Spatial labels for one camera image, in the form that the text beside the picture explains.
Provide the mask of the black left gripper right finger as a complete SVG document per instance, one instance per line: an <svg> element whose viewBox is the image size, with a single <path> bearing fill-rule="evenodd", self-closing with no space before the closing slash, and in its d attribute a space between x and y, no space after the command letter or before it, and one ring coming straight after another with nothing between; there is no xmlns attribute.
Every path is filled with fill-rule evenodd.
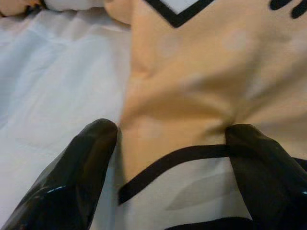
<svg viewBox="0 0 307 230"><path fill-rule="evenodd" d="M243 201L259 230L307 230L307 168L248 124L225 130Z"/></svg>

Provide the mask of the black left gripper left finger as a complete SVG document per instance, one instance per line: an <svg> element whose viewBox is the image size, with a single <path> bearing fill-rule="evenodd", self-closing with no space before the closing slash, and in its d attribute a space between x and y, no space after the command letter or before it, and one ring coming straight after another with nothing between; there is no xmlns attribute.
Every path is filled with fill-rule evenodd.
<svg viewBox="0 0 307 230"><path fill-rule="evenodd" d="M118 136L97 119L38 176L0 230L89 230Z"/></svg>

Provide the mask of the yellow egg print blanket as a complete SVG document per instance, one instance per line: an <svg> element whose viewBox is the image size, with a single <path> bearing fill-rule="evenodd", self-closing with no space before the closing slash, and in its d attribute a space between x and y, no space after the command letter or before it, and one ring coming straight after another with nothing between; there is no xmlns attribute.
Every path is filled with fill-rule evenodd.
<svg viewBox="0 0 307 230"><path fill-rule="evenodd" d="M0 18L93 8L131 36L89 230L259 230L225 130L252 125L307 168L307 0L0 0Z"/></svg>

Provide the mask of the white quilted mattress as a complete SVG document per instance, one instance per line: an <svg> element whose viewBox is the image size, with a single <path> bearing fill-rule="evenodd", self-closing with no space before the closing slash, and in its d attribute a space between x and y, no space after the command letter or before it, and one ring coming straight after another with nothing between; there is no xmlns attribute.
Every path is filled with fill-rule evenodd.
<svg viewBox="0 0 307 230"><path fill-rule="evenodd" d="M89 123L117 123L130 28L101 8L0 18L0 228Z"/></svg>

